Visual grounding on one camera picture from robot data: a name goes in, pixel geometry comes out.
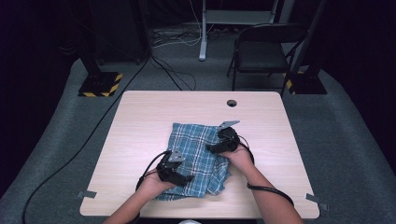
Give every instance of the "plaid cloth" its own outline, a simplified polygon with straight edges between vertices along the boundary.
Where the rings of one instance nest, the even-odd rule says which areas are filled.
[[[178,149],[184,161],[177,167],[181,175],[194,175],[194,179],[185,187],[176,186],[164,191],[156,200],[173,201],[186,197],[205,196],[205,193],[218,194],[224,190],[224,181],[230,175],[228,160],[214,155],[206,149],[206,144],[219,142],[216,126],[199,124],[173,124],[168,149]]]

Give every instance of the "wooden table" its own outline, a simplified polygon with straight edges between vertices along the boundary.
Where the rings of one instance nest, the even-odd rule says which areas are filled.
[[[228,106],[229,100],[237,105]],[[281,98],[261,91],[125,92],[88,187],[97,194],[84,198],[80,213],[110,216],[120,207],[151,160],[166,150],[174,122],[218,126],[224,120],[240,120],[233,128],[247,139],[256,166],[294,200],[302,218],[317,218],[318,205],[305,198],[314,193]],[[233,166],[229,170],[219,195],[152,201],[141,217],[261,218],[246,179]]]

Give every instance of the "tape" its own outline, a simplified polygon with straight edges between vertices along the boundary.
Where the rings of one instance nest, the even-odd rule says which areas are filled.
[[[95,198],[96,192],[85,190],[85,191],[80,191],[77,195],[79,198]]]
[[[329,211],[329,205],[321,203],[319,197],[307,193],[305,198],[311,202],[317,203],[320,210]]]

